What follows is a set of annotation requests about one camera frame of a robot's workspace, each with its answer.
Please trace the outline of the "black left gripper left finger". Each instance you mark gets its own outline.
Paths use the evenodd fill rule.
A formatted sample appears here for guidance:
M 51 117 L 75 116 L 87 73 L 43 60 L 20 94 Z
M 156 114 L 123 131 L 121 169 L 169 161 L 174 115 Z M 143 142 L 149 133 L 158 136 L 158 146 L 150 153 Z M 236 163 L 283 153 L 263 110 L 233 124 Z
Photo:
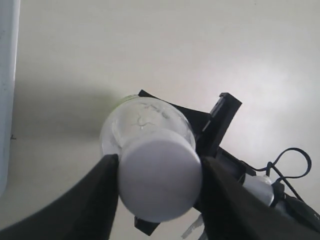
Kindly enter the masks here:
M 105 155 L 74 187 L 0 231 L 2 240 L 108 240 L 118 205 L 116 154 Z

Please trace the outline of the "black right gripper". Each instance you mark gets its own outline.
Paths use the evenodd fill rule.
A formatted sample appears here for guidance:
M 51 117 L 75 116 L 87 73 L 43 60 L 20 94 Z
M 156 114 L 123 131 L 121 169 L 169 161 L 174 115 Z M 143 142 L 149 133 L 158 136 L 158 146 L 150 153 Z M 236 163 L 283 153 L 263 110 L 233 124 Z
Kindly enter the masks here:
M 220 147 L 242 103 L 230 93 L 224 92 L 209 113 L 169 104 L 185 116 L 195 135 L 196 153 L 200 157 L 204 176 L 194 208 L 203 217 L 205 233 L 208 236 L 252 236 L 250 228 L 232 208 L 232 199 L 225 193 L 211 165 L 217 163 L 240 184 L 243 184 L 246 174 L 257 175 L 252 167 Z

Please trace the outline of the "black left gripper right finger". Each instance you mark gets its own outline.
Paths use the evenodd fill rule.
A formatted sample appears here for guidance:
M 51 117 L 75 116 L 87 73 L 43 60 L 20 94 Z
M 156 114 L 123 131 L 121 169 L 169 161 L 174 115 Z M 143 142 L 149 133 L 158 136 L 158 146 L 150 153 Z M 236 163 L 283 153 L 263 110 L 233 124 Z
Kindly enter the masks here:
M 319 233 L 282 216 L 248 192 L 211 157 L 201 158 L 199 204 L 210 240 L 318 240 Z

